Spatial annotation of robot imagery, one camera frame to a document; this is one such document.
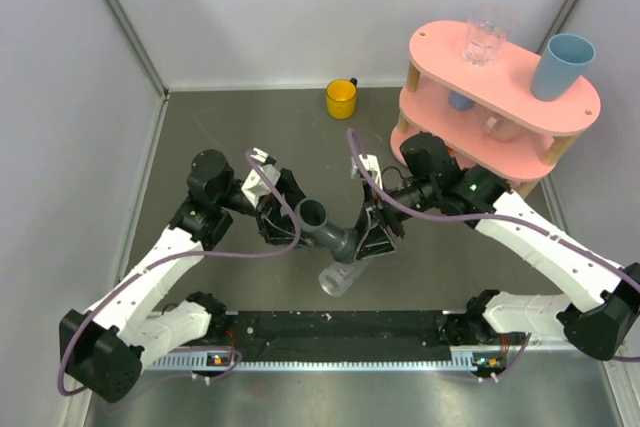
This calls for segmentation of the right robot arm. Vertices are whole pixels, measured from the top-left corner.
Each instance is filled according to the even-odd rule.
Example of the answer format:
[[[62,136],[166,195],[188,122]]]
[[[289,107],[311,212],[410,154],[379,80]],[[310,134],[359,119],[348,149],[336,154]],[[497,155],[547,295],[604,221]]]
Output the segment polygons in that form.
[[[618,350],[639,318],[639,266],[623,267],[587,249],[539,215],[494,173],[462,169],[443,141],[417,134],[401,146],[411,175],[404,187],[385,190],[348,129],[352,163],[393,225],[408,218],[464,223],[495,240],[550,280],[557,295],[485,291],[467,308],[467,331],[487,343],[499,334],[526,333],[568,341],[589,357],[618,360]]]

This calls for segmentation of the tall blue cup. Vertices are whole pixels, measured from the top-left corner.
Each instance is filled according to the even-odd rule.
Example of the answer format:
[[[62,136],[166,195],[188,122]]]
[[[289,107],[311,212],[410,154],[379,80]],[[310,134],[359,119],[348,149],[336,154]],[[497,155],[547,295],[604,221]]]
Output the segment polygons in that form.
[[[584,37],[572,33],[549,39],[535,69],[530,91],[541,101],[561,97],[594,61],[596,50]]]

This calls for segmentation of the clear drinking glass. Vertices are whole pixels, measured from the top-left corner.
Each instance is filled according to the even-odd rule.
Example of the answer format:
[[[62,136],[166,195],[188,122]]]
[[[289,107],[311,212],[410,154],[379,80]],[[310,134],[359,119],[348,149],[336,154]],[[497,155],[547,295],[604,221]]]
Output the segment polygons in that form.
[[[468,17],[463,58],[476,66],[491,63],[513,25],[514,17],[510,8],[493,4],[476,6]]]

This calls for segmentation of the grey plastic pipe fitting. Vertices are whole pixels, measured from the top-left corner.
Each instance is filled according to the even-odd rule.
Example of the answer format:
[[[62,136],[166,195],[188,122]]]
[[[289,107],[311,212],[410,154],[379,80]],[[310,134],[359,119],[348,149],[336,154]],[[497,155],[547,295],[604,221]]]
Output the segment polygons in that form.
[[[341,264],[356,261],[359,232],[355,227],[343,228],[329,220],[325,205],[314,198],[304,198],[294,212],[301,231],[315,245],[326,248],[333,260]]]

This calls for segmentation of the pink translucent mug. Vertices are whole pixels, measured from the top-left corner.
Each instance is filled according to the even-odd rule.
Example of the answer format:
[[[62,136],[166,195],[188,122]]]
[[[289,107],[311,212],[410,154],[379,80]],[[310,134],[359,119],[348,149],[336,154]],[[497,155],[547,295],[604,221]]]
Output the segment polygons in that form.
[[[518,124],[502,116],[490,116],[484,128],[490,138],[503,143],[515,140],[521,133]]]

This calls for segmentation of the clear trap with grey nut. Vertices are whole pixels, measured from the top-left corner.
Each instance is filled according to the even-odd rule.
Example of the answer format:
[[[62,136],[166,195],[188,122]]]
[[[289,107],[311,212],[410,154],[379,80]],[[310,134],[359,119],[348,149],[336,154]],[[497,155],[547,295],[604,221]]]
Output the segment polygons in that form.
[[[319,273],[319,285],[329,296],[341,297],[369,268],[370,264],[370,260],[361,260],[350,264],[334,262]]]

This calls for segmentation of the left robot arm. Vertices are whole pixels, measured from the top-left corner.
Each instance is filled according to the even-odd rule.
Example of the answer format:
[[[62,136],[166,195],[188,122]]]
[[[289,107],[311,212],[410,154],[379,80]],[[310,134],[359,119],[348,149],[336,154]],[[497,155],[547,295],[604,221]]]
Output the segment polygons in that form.
[[[101,300],[84,312],[70,310],[60,321],[57,389],[64,397],[90,390],[115,403],[126,396],[155,360],[183,344],[216,343],[226,334],[225,317],[198,301],[185,300],[158,320],[151,310],[177,281],[205,258],[258,260],[284,255],[302,238],[294,212],[304,198],[291,170],[276,167],[253,148],[245,159],[250,171],[234,176],[224,154],[205,150],[191,162],[187,197],[146,256]],[[260,217],[260,204],[278,203],[291,223],[289,241],[261,254],[217,248],[232,213]]]

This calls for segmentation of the pink three-tier shelf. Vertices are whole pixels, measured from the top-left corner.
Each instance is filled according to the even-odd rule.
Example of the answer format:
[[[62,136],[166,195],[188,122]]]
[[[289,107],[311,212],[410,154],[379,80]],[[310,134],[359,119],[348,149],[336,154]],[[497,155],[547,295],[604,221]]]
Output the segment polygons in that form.
[[[428,132],[452,149],[461,166],[481,165],[527,196],[598,119],[599,94],[579,77],[557,100],[538,100],[530,85],[539,55],[505,42],[493,62],[475,66],[462,56],[466,32],[461,21],[441,20],[411,36],[407,80],[390,138],[392,152],[398,155],[405,140]],[[473,99],[474,107],[453,109],[448,103],[451,90]],[[507,143],[490,138],[484,128],[490,116],[515,122],[520,135]]]

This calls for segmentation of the yellow mug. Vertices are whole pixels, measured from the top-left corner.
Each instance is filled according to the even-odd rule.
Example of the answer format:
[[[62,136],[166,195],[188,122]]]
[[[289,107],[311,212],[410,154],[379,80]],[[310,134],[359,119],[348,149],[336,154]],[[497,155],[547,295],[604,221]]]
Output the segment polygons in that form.
[[[336,79],[331,81],[325,90],[326,105],[329,115],[338,120],[346,120],[354,115],[357,105],[356,78]]]

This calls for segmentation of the small blue cup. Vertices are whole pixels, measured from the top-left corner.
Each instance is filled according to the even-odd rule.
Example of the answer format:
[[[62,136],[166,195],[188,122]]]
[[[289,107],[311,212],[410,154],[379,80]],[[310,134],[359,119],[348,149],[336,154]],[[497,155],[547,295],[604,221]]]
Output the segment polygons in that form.
[[[473,99],[454,90],[449,92],[448,103],[457,111],[468,111],[475,105],[475,101]]]

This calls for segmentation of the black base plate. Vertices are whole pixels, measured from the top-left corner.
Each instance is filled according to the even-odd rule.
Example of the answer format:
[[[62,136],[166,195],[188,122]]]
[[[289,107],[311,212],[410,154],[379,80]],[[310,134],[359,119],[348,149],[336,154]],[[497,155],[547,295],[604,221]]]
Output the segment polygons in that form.
[[[437,311],[240,311],[212,322],[214,345],[246,362],[449,361]]]

